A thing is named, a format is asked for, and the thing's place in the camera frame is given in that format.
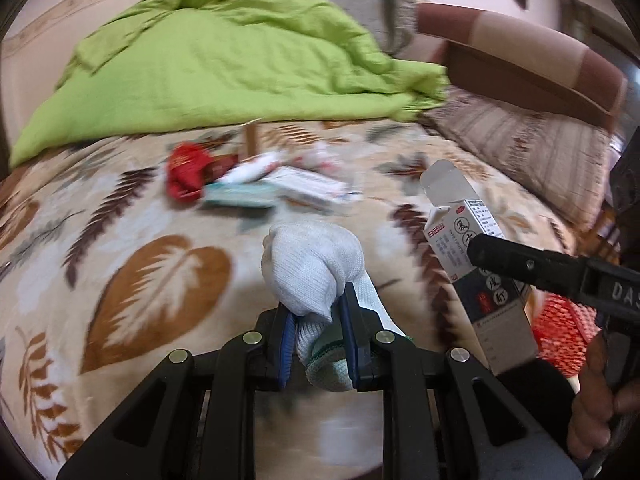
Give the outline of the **right hand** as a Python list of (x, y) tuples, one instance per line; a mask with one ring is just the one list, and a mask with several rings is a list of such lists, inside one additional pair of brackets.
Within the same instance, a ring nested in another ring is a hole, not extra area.
[(612, 393), (604, 377), (605, 342), (600, 334), (590, 341), (586, 362), (579, 373), (580, 391), (572, 405), (567, 447), (575, 458), (586, 460), (611, 440), (608, 424), (615, 415), (637, 414), (639, 382), (635, 380), (619, 393)]

